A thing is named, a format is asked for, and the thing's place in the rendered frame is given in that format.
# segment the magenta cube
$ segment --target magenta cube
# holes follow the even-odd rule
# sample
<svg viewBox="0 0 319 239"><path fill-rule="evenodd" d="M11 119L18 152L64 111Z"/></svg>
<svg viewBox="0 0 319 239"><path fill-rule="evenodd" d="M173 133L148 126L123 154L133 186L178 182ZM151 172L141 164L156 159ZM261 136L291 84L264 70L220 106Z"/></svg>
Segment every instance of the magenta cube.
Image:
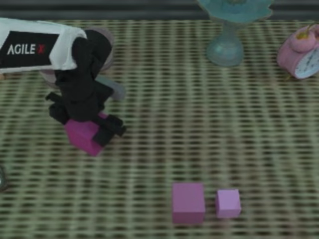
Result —
<svg viewBox="0 0 319 239"><path fill-rule="evenodd" d="M106 118L107 115L100 114L100 117ZM97 156L103 149L98 143L92 140L98 132L99 126L91 121L77 122L70 119L64 129L68 135L69 142L80 150L83 150L91 156Z"/></svg>
<svg viewBox="0 0 319 239"><path fill-rule="evenodd" d="M218 218L238 217L241 213L239 190L218 190L215 199L215 205Z"/></svg>
<svg viewBox="0 0 319 239"><path fill-rule="evenodd" d="M205 217L204 186L201 183L173 183L172 220L175 224L201 224Z"/></svg>

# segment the magenta block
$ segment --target magenta block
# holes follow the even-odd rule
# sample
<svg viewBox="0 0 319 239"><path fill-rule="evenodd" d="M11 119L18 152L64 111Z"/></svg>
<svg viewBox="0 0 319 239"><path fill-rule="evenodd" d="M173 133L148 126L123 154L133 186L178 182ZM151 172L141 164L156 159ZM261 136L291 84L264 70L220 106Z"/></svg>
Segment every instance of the magenta block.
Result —
<svg viewBox="0 0 319 239"><path fill-rule="evenodd" d="M107 115L100 114L100 117L106 118ZM99 126L95 123L77 122L70 119L65 125L64 129L68 135L70 144L78 149L81 149L91 156L96 156L102 151L103 147L92 140L93 136L98 132Z"/></svg>
<svg viewBox="0 0 319 239"><path fill-rule="evenodd" d="M204 186L201 183L174 183L172 219L176 224L201 224L205 217Z"/></svg>
<svg viewBox="0 0 319 239"><path fill-rule="evenodd" d="M218 218L236 218L241 213L240 195L237 189L218 190L216 199Z"/></svg>

